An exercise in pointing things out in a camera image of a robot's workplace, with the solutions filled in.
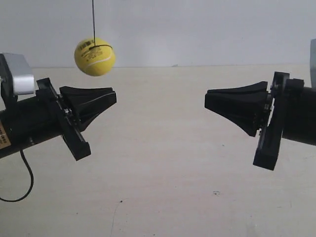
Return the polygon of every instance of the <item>black cylinder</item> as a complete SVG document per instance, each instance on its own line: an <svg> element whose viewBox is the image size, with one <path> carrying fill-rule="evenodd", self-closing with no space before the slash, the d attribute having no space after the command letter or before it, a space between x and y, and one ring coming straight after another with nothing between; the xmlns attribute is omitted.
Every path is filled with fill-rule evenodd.
<svg viewBox="0 0 316 237"><path fill-rule="evenodd" d="M62 134L58 120L36 96L0 112L0 158Z"/></svg>
<svg viewBox="0 0 316 237"><path fill-rule="evenodd" d="M304 87L301 95L287 108L283 138L316 145L316 91Z"/></svg>

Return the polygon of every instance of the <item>yellow ball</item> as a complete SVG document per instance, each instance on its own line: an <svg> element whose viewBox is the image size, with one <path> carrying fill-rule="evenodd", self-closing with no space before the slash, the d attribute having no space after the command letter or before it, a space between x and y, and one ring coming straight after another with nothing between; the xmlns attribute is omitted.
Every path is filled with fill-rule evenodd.
<svg viewBox="0 0 316 237"><path fill-rule="evenodd" d="M108 73L115 63L115 54L109 43L96 38L84 39L75 49L77 67L85 74L93 77Z"/></svg>

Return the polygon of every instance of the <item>tennis ball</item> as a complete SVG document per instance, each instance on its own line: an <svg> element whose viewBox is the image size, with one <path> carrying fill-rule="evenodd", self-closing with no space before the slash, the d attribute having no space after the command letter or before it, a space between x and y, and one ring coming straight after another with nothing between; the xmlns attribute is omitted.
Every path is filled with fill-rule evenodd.
<svg viewBox="0 0 316 237"><path fill-rule="evenodd" d="M115 54L109 43L96 38L80 41L75 49L77 67L85 74L93 77L108 73L114 63Z"/></svg>

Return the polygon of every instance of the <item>black string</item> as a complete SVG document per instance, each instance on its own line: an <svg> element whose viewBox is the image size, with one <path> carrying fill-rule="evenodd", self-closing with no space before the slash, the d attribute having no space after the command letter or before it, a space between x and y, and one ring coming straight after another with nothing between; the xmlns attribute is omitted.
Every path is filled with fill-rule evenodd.
<svg viewBox="0 0 316 237"><path fill-rule="evenodd" d="M95 46L94 0L92 0L92 20L93 20L93 40L94 40L94 46Z"/></svg>
<svg viewBox="0 0 316 237"><path fill-rule="evenodd" d="M24 155L24 152L23 150L20 150L20 154L21 154L21 157L22 157L22 160L24 162L24 164L26 165L29 173L30 173L30 178L31 178L31 185L29 187L29 190L26 192L26 194L24 194L24 196L22 196L21 198L19 199L16 199L16 200L7 200L7 199L3 199L0 197L0 200L1 201L5 201L5 202L18 202L18 201L22 201L23 199L25 199L29 194L30 192L32 191L32 188L33 188L33 185L34 185L34 175L33 175L33 172L32 172L32 169L29 165L29 163L27 162L26 158L25 158L25 155Z"/></svg>

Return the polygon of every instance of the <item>silver metal part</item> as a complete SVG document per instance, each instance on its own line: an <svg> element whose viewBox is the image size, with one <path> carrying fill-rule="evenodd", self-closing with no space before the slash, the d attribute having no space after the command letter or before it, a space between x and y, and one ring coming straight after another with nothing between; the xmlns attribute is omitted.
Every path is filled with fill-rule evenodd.
<svg viewBox="0 0 316 237"><path fill-rule="evenodd" d="M316 88L316 39L311 40L310 71L312 88Z"/></svg>
<svg viewBox="0 0 316 237"><path fill-rule="evenodd" d="M3 53L13 79L14 95L33 94L35 90L34 75L22 54Z"/></svg>

